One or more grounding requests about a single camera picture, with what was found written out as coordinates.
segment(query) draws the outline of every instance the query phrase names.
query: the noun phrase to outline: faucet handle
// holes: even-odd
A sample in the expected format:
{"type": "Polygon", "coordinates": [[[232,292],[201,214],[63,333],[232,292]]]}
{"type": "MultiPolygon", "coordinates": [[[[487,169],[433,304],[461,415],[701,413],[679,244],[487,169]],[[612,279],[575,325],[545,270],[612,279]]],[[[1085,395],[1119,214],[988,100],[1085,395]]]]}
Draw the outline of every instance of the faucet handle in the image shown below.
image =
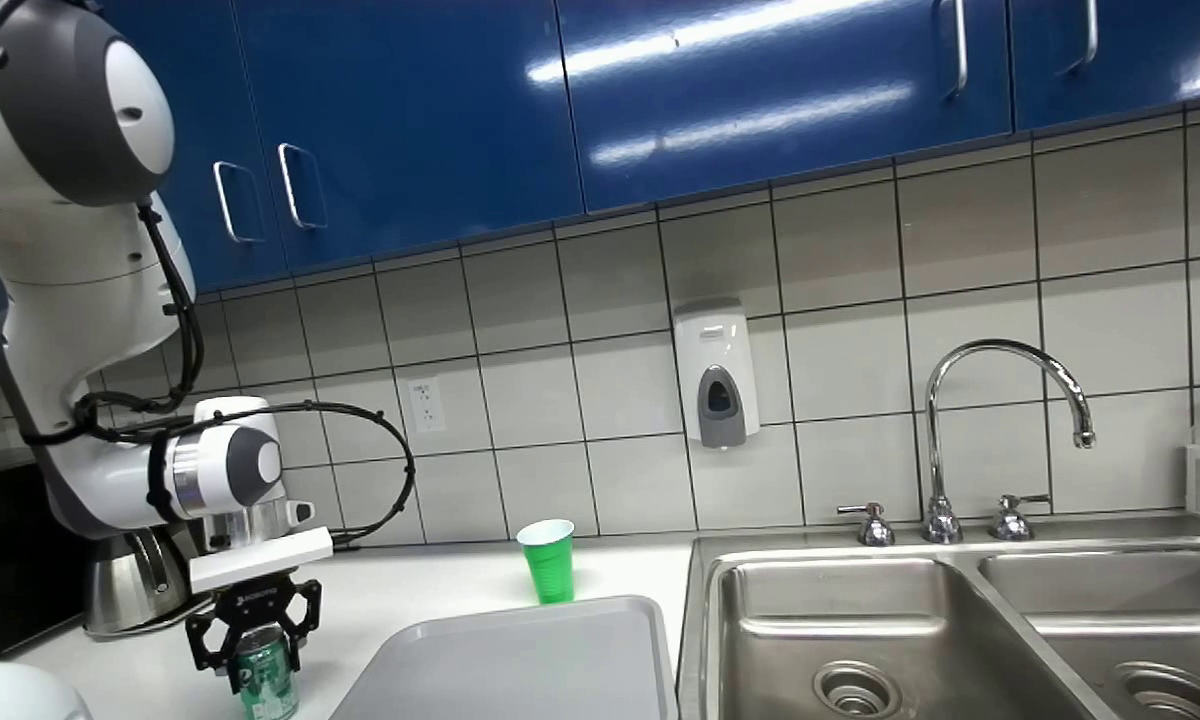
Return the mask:
{"type": "Polygon", "coordinates": [[[882,520],[880,503],[855,503],[855,509],[836,509],[836,515],[859,515],[855,539],[859,545],[894,545],[894,533],[882,520]]]}
{"type": "Polygon", "coordinates": [[[995,525],[991,525],[991,536],[1000,539],[1032,539],[1032,525],[1026,515],[1018,512],[1024,503],[1053,503],[1053,497],[1000,497],[1000,512],[995,512],[995,525]]]}

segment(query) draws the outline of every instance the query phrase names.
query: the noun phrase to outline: white countertop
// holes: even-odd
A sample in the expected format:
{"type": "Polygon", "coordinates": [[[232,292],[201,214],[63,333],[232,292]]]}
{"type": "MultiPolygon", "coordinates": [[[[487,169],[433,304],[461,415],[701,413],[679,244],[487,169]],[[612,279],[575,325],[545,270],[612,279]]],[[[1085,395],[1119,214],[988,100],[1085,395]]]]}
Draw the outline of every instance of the white countertop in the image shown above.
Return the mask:
{"type": "MultiPolygon", "coordinates": [[[[688,539],[581,545],[575,595],[655,602],[676,670],[688,553],[688,539]]],[[[323,583],[318,633],[295,671],[299,720],[330,715],[374,648],[408,626],[536,605],[517,550],[362,553],[299,578],[323,583]]],[[[238,720],[226,680],[195,671],[182,629],[114,646],[71,629],[18,659],[78,687],[95,720],[238,720]]]]}

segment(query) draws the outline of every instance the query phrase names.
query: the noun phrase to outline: green plastic cup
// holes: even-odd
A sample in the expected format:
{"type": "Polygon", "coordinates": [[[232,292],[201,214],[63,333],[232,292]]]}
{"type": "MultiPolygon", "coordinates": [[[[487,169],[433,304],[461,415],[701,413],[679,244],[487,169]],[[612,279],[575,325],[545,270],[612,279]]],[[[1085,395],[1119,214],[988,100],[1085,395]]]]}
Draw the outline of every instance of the green plastic cup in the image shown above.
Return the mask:
{"type": "Polygon", "coordinates": [[[536,520],[517,533],[541,605],[572,602],[572,520],[536,520]]]}

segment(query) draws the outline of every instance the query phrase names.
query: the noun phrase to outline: white soap dispenser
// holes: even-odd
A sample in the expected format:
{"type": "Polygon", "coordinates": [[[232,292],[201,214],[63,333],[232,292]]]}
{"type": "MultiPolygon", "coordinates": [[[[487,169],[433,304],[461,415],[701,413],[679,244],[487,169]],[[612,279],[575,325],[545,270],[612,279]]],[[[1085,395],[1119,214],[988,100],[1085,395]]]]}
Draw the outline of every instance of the white soap dispenser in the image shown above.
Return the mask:
{"type": "Polygon", "coordinates": [[[740,304],[676,312],[676,355],[688,442],[734,448],[760,431],[753,333],[740,304]]]}

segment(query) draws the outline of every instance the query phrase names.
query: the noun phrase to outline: chrome faucet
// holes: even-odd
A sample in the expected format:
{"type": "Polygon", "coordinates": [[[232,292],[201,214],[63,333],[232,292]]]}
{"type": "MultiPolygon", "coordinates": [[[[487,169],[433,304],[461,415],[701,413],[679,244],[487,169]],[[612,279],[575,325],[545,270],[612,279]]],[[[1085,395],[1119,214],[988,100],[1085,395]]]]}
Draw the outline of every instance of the chrome faucet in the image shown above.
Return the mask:
{"type": "Polygon", "coordinates": [[[943,458],[935,453],[935,394],[943,387],[943,378],[965,361],[965,355],[981,355],[981,354],[1007,354],[1007,355],[1024,355],[1032,366],[1038,366],[1064,394],[1070,405],[1070,442],[1074,448],[1091,448],[1095,431],[1091,431],[1091,413],[1088,413],[1088,395],[1078,387],[1078,382],[1067,372],[1067,366],[1053,361],[1046,354],[1018,343],[1018,340],[973,340],[952,349],[927,378],[927,394],[925,394],[925,421],[927,421],[927,503],[925,503],[925,536],[931,545],[959,545],[965,527],[952,512],[946,501],[946,482],[943,482],[943,458]]]}

